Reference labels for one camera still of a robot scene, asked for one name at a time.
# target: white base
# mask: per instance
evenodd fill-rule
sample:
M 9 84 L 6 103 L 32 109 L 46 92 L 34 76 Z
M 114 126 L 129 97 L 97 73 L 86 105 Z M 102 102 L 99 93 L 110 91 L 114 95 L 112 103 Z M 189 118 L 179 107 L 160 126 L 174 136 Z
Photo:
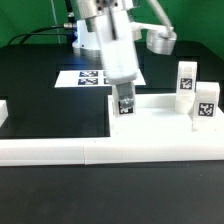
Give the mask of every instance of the white base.
M 0 100 L 0 127 L 8 117 L 8 110 L 5 100 Z
M 147 118 L 148 124 L 153 125 L 151 128 L 149 125 L 148 128 L 145 124 L 145 127 L 148 128 L 146 133 L 142 132 L 140 128 L 136 128 L 136 130 L 138 129 L 136 135 L 134 135 L 134 131 L 129 131 L 131 135 L 119 131 L 117 135 L 115 129 L 111 127 L 111 131 L 115 135 L 109 138 L 0 140 L 0 165 L 101 164 L 224 159 L 223 132 L 216 131 L 212 134 L 192 132 L 190 130 L 190 117 L 177 115 L 175 118 L 174 112 L 170 110 L 172 105 L 174 106 L 175 94 L 137 95 L 136 99 L 136 114 L 138 114 L 138 110 L 140 113 L 145 113 L 144 107 L 149 108 L 151 110 L 150 116 L 156 118 L 156 122 L 159 124 L 156 126 L 152 117 Z M 220 121 L 223 122 L 224 115 L 221 111 L 219 112 L 219 117 L 222 118 Z M 110 114 L 110 121 L 113 121 L 114 118 L 111 116 Z M 129 122 L 129 127 L 138 125 L 137 120 L 135 120 L 137 117 L 126 117 L 134 121 L 133 124 Z M 182 128 L 179 124 L 174 123 L 175 119 L 178 122 L 183 122 Z M 169 124 L 169 128 L 162 127 L 162 124 L 165 123 Z M 121 122 L 120 126 L 117 122 L 116 126 L 125 128 L 124 124 Z

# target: white tag block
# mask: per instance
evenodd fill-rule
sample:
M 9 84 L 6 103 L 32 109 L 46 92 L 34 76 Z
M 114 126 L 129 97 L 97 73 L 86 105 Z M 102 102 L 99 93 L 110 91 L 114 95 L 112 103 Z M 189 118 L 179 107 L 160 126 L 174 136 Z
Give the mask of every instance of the white tag block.
M 8 117 L 8 110 L 5 100 L 0 100 L 0 127 Z
M 192 112 L 195 99 L 197 62 L 181 61 L 178 65 L 175 111 L 180 114 Z
M 193 112 L 194 131 L 216 131 L 219 94 L 217 82 L 197 82 Z

